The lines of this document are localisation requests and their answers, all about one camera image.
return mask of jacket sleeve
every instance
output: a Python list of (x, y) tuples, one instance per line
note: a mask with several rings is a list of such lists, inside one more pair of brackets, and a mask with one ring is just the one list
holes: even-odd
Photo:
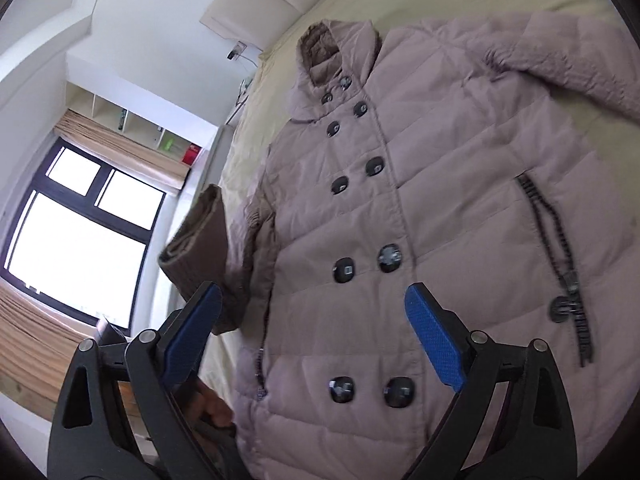
[(261, 171), (254, 192), (230, 223), (228, 233), (222, 190), (210, 185), (159, 257), (160, 268), (185, 300), (202, 282), (220, 286), (223, 308), (212, 330), (216, 335), (235, 330), (244, 317), (258, 233), (264, 220), (273, 217), (263, 183)]
[(640, 50), (626, 29), (560, 12), (486, 20), (466, 47), (497, 72), (527, 72), (640, 121)]

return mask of window frame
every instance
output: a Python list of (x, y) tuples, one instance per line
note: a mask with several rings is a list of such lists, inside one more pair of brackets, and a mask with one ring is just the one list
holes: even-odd
[[(75, 152), (84, 158), (94, 162), (95, 164), (100, 165), (100, 169), (96, 173), (94, 180), (91, 183), (86, 195), (80, 195), (79, 193), (69, 189), (68, 187), (59, 184), (55, 180), (52, 180), (47, 176), (47, 171), (52, 166), (53, 162), (58, 158), (62, 149), (66, 148)], [(97, 223), (111, 231), (114, 231), (118, 234), (121, 234), (127, 238), (131, 238), (139, 243), (144, 244), (145, 250), (142, 255), (142, 262), (140, 264), (140, 268), (138, 269), (138, 276), (136, 279), (136, 288), (133, 294), (133, 298), (131, 301), (131, 310), (129, 314), (129, 327), (119, 327), (126, 335), (130, 335), (130, 327), (133, 324), (134, 311), (136, 308), (136, 300), (138, 298), (138, 291), (140, 289), (140, 279), (142, 278), (142, 271), (145, 267), (146, 256), (149, 250), (149, 244), (151, 242), (151, 237), (156, 227), (156, 222), (158, 221), (158, 217), (160, 215), (160, 211), (162, 209), (162, 204), (164, 203), (164, 199), (166, 198), (166, 193), (157, 187), (151, 186), (154, 189), (158, 189), (158, 191), (162, 192), (162, 199), (158, 205), (158, 211), (156, 211), (156, 216), (151, 225), (151, 229), (147, 230), (139, 225), (133, 224), (119, 216), (116, 216), (112, 213), (106, 212), (99, 207), (99, 200), (102, 197), (102, 194), (106, 190), (110, 179), (115, 174), (116, 171), (126, 174), (131, 178), (150, 186), (150, 184), (143, 182), (142, 180), (135, 178), (134, 176), (127, 174), (124, 171), (115, 168), (111, 164), (100, 160), (99, 158), (90, 155), (89, 153), (83, 151), (81, 148), (78, 148), (66, 140), (58, 139), (51, 149), (47, 152), (47, 155), (44, 157), (44, 160), (40, 163), (38, 169), (33, 175), (25, 193), (23, 194), (20, 202), (15, 210), (14, 217), (9, 224), (7, 234), (5, 239), (2, 241), (2, 249), (0, 252), (0, 258), (2, 258), (2, 265), (0, 266), (0, 278), (3, 278), (8, 283), (13, 285), (18, 290), (23, 293), (31, 296), (35, 300), (41, 301), (42, 303), (66, 314), (67, 316), (73, 317), (78, 321), (90, 324), (95, 326), (98, 323), (98, 319), (94, 316), (90, 316), (69, 306), (66, 303), (62, 303), (61, 301), (44, 294), (43, 292), (36, 292), (33, 288), (29, 288), (26, 284), (12, 275), (9, 272), (8, 267), (11, 266), (11, 260), (7, 259), (9, 257), (10, 251), (15, 251), (15, 247), (12, 247), (17, 244), (17, 241), (20, 238), (20, 234), (22, 228), (24, 226), (24, 222), (33, 206), (34, 198), (37, 193), (40, 193), (49, 199), (53, 200), (57, 204), (83, 216), (84, 218)]]

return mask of jacket collar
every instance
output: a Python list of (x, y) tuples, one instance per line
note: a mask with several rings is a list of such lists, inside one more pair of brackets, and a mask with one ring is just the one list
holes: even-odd
[(291, 117), (317, 121), (358, 94), (373, 68), (377, 47), (378, 34), (371, 22), (323, 20), (309, 27), (298, 42)]

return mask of mattress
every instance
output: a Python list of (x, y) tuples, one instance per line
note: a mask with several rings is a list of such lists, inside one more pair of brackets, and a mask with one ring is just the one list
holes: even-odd
[[(220, 182), (227, 221), (246, 199), (268, 145), (289, 119), (286, 103), (296, 75), (296, 44), (309, 25), (323, 18), (371, 20), (384, 36), (390, 28), (427, 16), (453, 18), (540, 9), (591, 15), (625, 26), (610, 0), (321, 0), (261, 56)], [(552, 89), (552, 94), (609, 163), (629, 211), (640, 212), (640, 127), (572, 92)], [(203, 380), (228, 400), (237, 349), (237, 333), (212, 336), (200, 371)]]

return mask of shelf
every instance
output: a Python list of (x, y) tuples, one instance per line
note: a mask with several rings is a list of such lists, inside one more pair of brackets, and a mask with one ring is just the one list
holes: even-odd
[[(164, 128), (159, 130), (157, 124), (72, 83), (66, 86), (66, 106), (115, 133), (175, 160), (182, 161), (191, 146), (191, 142), (180, 135)], [(126, 114), (124, 124), (123, 111)]]

